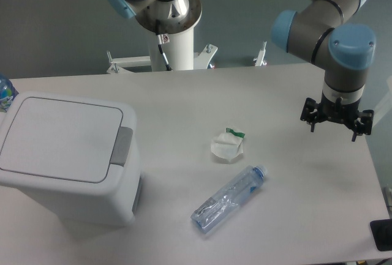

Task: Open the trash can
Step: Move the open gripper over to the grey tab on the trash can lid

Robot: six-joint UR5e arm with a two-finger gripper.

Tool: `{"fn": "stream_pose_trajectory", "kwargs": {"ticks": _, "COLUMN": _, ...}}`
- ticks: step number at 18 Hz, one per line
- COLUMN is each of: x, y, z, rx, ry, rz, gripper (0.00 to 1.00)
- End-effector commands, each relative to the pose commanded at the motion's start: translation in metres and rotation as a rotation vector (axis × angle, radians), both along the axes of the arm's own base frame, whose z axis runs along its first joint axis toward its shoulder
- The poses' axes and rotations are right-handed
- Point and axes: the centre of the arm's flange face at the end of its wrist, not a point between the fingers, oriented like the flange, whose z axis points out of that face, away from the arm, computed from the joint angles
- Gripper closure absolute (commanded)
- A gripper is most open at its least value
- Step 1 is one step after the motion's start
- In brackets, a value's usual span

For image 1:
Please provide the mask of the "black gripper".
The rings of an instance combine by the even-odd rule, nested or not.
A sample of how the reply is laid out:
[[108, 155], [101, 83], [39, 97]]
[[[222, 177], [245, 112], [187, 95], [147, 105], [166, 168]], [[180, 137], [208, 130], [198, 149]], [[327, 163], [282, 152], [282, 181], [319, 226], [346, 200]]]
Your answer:
[[358, 136], [370, 135], [374, 120], [374, 110], [358, 111], [360, 98], [353, 103], [343, 104], [343, 98], [335, 101], [328, 99], [324, 93], [320, 103], [308, 97], [305, 100], [300, 120], [310, 125], [311, 132], [315, 131], [315, 125], [321, 122], [333, 122], [337, 124], [348, 124], [353, 132], [352, 142]]

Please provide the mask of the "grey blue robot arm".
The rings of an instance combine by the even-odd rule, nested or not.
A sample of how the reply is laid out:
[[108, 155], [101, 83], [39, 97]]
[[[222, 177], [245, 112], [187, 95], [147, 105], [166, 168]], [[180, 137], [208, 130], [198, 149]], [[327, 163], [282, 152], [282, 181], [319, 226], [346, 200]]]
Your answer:
[[[154, 71], [195, 68], [194, 27], [202, 15], [200, 0], [107, 0], [123, 18], [136, 18], [148, 32]], [[282, 50], [324, 70], [319, 102], [306, 99], [301, 120], [311, 127], [329, 121], [345, 125], [353, 136], [370, 135], [372, 110], [360, 111], [368, 70], [374, 60], [373, 30], [349, 23], [366, 0], [311, 0], [302, 11], [285, 10], [271, 28]]]

